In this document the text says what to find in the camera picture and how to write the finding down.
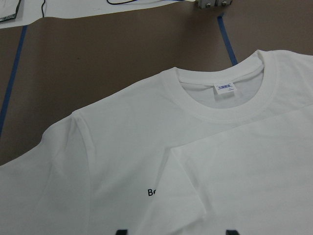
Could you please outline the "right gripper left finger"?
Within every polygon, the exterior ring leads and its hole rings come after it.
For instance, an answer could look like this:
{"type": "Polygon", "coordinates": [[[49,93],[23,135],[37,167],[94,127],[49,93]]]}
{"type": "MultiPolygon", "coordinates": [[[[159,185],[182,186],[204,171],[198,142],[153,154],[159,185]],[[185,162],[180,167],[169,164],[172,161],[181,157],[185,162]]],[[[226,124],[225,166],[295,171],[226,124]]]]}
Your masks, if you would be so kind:
{"type": "Polygon", "coordinates": [[[128,235],[127,229],[120,229],[115,232],[115,235],[128,235]]]}

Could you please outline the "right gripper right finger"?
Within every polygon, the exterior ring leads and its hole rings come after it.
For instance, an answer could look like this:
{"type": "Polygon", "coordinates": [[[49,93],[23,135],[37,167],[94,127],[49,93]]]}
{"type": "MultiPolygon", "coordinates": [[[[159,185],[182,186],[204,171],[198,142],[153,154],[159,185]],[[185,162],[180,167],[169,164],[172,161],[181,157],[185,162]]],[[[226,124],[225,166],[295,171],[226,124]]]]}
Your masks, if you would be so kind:
{"type": "Polygon", "coordinates": [[[226,235],[240,235],[240,233],[237,230],[226,230],[226,235]]]}

